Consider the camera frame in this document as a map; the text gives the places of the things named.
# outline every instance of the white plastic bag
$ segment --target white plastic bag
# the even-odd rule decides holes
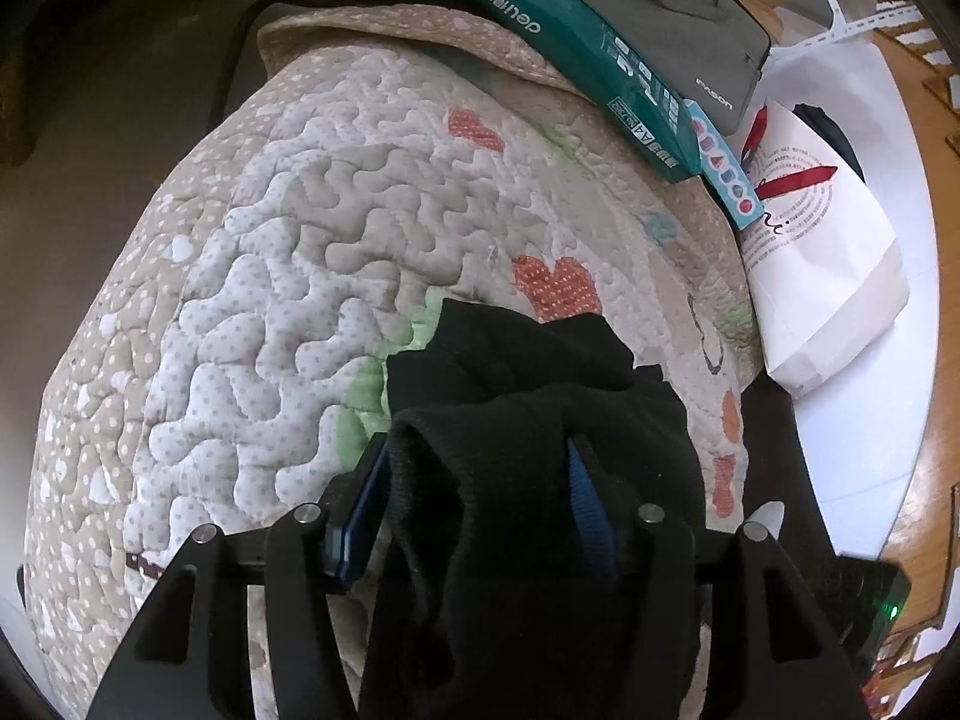
[[[893,324],[910,289],[890,220],[850,166],[779,103],[748,175],[757,186],[812,167],[832,178],[764,201],[742,254],[767,371],[800,396]]]

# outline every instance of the gray case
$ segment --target gray case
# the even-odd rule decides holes
[[[583,0],[724,135],[736,132],[770,53],[737,0]]]

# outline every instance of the polka dot fabric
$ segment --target polka dot fabric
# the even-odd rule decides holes
[[[733,515],[704,507],[738,522],[746,454],[723,422],[736,366],[704,365],[700,336],[726,343],[707,314],[691,329],[685,300],[661,304],[664,282],[685,295],[689,281],[640,220],[669,211],[637,158],[601,157],[616,131],[509,33],[410,7],[371,9],[367,31],[419,13],[411,34],[490,57],[499,36],[512,69],[496,90],[416,43],[340,31],[304,47],[304,20],[287,44],[269,28],[289,64],[271,55],[275,76],[160,187],[47,386],[26,594],[69,720],[197,525],[269,525],[352,465],[344,437],[383,424],[384,350],[425,343],[416,318],[437,293],[544,320],[602,313],[688,406],[708,490],[728,476],[713,458],[733,458]],[[534,103],[579,127],[563,148],[515,112]],[[559,156],[574,141],[575,165]],[[689,259],[690,238],[673,234]],[[688,336],[698,343],[677,343]],[[374,597],[376,570],[332,612],[354,690]],[[257,713],[275,717],[262,596],[250,607]]]
[[[536,257],[514,261],[517,289],[527,296],[541,322],[578,314],[603,314],[593,277],[576,260],[560,257],[554,272]]]
[[[736,457],[724,455],[713,458],[713,507],[717,517],[726,518],[736,509],[736,498],[733,497],[733,474],[736,473]]]

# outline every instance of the red stripe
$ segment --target red stripe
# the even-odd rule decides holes
[[[781,194],[787,194],[789,191],[808,189],[831,180],[835,172],[837,172],[836,167],[810,167],[809,170],[792,172],[773,181],[761,181],[757,184],[757,197],[761,200],[769,200]]]
[[[757,111],[757,117],[754,119],[754,125],[750,128],[750,134],[747,136],[747,142],[743,145],[743,153],[740,155],[741,165],[746,165],[749,158],[754,155],[760,141],[767,132],[767,106],[764,105]]]

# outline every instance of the black cloth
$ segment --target black cloth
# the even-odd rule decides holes
[[[794,106],[793,113],[794,116],[799,118],[804,124],[823,138],[824,141],[829,143],[829,146],[843,158],[843,161],[853,168],[853,172],[860,176],[860,180],[866,183],[867,179],[863,177],[863,168],[856,158],[853,146],[851,146],[846,135],[843,134],[840,125],[834,122],[834,120],[824,112],[823,108],[801,103],[800,105]]]
[[[696,531],[683,403],[594,314],[541,325],[448,300],[426,350],[387,366],[394,545],[361,717],[606,716],[637,580],[596,576],[584,555],[565,442],[592,445],[614,526],[653,502]],[[682,646],[692,672],[698,645]]]
[[[836,552],[806,468],[793,399],[764,372],[744,391],[740,410],[750,455],[743,511],[749,515],[767,501],[784,502],[779,543],[811,589],[819,589]]]

